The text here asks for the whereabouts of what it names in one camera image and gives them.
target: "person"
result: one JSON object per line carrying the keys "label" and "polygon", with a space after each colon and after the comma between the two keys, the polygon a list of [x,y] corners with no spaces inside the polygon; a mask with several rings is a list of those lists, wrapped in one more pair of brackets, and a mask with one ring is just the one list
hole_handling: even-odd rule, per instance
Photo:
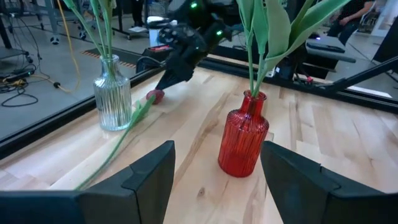
{"label": "person", "polygon": [[142,21],[142,8],[144,6],[144,0],[132,0],[132,19],[134,20],[134,27],[143,27]]}
{"label": "person", "polygon": [[358,29],[362,16],[370,11],[374,0],[351,0],[347,3],[337,20],[333,22],[328,36],[337,37],[343,45],[346,45],[349,37]]}

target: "black metal frame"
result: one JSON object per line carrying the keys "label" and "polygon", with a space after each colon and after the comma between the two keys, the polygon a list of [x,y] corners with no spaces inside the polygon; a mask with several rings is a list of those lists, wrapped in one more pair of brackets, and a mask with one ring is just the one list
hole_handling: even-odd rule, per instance
{"label": "black metal frame", "polygon": [[[131,87],[153,77],[161,72],[163,68],[145,70],[130,79]],[[80,102],[65,108],[58,113],[48,116],[30,126],[12,133],[0,139],[0,160],[22,149],[30,143],[50,134],[52,131],[61,128],[63,125],[79,118],[85,113],[96,108],[94,95],[87,97]]]}
{"label": "black metal frame", "polygon": [[[315,83],[315,85],[302,84],[306,80],[283,80],[280,78],[265,77],[264,82],[272,85],[290,88],[293,90],[311,93],[334,100],[340,100],[347,103],[356,104],[376,110],[398,113],[398,100],[383,96],[372,95],[360,91],[346,89],[364,80],[378,76],[388,70],[395,68],[394,63],[398,63],[398,57],[392,58],[370,70],[361,72],[350,78],[344,78],[331,84]],[[243,78],[249,78],[248,66],[232,62],[226,62],[215,58],[206,58],[199,63],[200,67],[208,68],[230,75],[236,75]]]}

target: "yellow cable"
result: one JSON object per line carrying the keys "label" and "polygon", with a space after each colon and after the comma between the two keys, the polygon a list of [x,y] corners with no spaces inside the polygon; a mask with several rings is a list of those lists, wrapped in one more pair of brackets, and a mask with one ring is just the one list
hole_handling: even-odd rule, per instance
{"label": "yellow cable", "polygon": [[[60,8],[60,12],[61,12],[61,16],[62,16],[62,21],[63,21],[63,25],[65,26],[65,31],[67,32],[67,37],[68,37],[68,42],[69,42],[69,50],[70,50],[70,56],[72,57],[73,63],[75,64],[75,68],[76,68],[76,75],[77,75],[77,84],[75,86],[74,90],[68,90],[65,89],[61,86],[59,86],[59,89],[61,89],[62,91],[66,92],[66,93],[71,93],[73,91],[76,91],[79,88],[80,85],[80,80],[81,80],[81,75],[80,75],[80,71],[79,71],[79,65],[77,64],[76,58],[74,56],[73,53],[73,47],[72,47],[72,42],[70,40],[70,34],[69,34],[69,30],[68,30],[68,25],[67,25],[67,21],[65,19],[65,15],[63,14],[63,10],[62,10],[62,6],[61,6],[61,2],[60,0],[57,0],[58,3],[58,7]],[[45,78],[45,77],[40,77],[40,78],[44,78],[46,80],[48,80],[51,83],[55,83],[53,80],[49,79],[49,78]]]}

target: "gray floor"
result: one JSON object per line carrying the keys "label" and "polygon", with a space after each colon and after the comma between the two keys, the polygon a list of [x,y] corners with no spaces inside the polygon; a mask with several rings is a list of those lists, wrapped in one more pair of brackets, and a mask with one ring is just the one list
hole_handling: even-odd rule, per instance
{"label": "gray floor", "polygon": [[[41,69],[45,74],[51,76],[51,79],[56,82],[60,82],[61,85],[68,89],[74,89],[77,77],[76,70],[73,61],[70,56],[69,46],[67,38],[59,35],[60,44],[52,45],[50,38],[53,34],[50,31],[50,26],[46,17],[44,18],[44,24],[46,30],[40,30],[39,24],[35,17],[26,17],[24,21],[28,23],[30,30],[32,31],[40,50]],[[132,25],[132,19],[130,16],[125,16],[123,19],[124,29],[130,28]],[[113,21],[114,27],[117,27],[117,20]],[[77,25],[73,23],[68,24],[71,35],[78,37],[79,30]],[[62,34],[65,33],[63,26],[59,27]],[[15,35],[21,40],[22,48],[28,50],[34,63],[37,65],[37,51],[32,44],[32,37],[30,36],[27,28],[15,29]],[[12,45],[15,47],[14,39],[11,34],[9,38]],[[374,66],[370,61],[370,58],[376,53],[377,45],[373,43],[380,43],[380,39],[367,39],[365,37],[353,36],[347,45],[347,51],[351,53],[356,59],[356,63],[339,62],[336,68],[336,73],[330,73],[327,76],[329,80],[337,80],[343,77],[350,77],[360,71],[366,70]],[[80,52],[94,48],[94,45],[90,42],[85,42],[79,39],[72,39],[72,45],[74,49],[74,56],[79,63],[79,69],[81,73],[81,83],[79,88],[73,93],[64,93],[60,90],[56,90],[51,83],[46,81],[39,81],[36,78],[29,78],[31,84],[26,88],[26,93],[36,96],[39,102],[19,108],[5,108],[0,106],[0,114],[2,120],[0,124],[0,139],[11,133],[14,133],[26,126],[29,126],[51,114],[54,114],[60,110],[69,107],[70,105],[79,102],[80,100],[87,98],[93,94],[92,81],[94,78],[100,75],[101,65],[100,61],[96,58],[82,55]],[[233,45],[244,45],[244,36],[237,35],[234,37],[232,42],[223,42],[222,45],[232,47]],[[149,39],[146,34],[140,34],[127,40],[125,35],[118,34],[114,36],[113,46],[129,50],[132,52],[141,53],[149,46]],[[11,71],[16,67],[22,66],[22,57],[9,58],[7,60],[0,61],[0,72],[5,73]],[[135,72],[132,68],[120,66],[122,74],[127,77],[134,76]],[[394,86],[398,86],[398,83],[391,81],[386,75],[380,75],[371,80],[360,83],[360,87],[369,88],[372,90],[383,91],[389,93],[394,98],[398,99],[398,90]],[[16,93],[5,93],[0,94],[0,101],[14,96]],[[9,102],[10,104],[27,103],[30,99],[20,96],[14,101]]]}

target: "wooden table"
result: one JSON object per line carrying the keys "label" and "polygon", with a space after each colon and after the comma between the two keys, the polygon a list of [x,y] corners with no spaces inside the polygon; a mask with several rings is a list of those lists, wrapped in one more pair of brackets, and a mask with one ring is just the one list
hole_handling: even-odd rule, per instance
{"label": "wooden table", "polygon": [[[160,75],[131,90],[134,101]],[[244,179],[218,166],[227,113],[239,108],[248,80],[197,68],[188,83],[134,128],[101,181],[172,139],[175,181],[165,223],[282,223],[258,162]],[[398,191],[398,117],[340,101],[263,84],[267,139],[383,192]],[[122,132],[101,130],[91,111],[0,161],[0,189],[73,189],[112,150]]]}

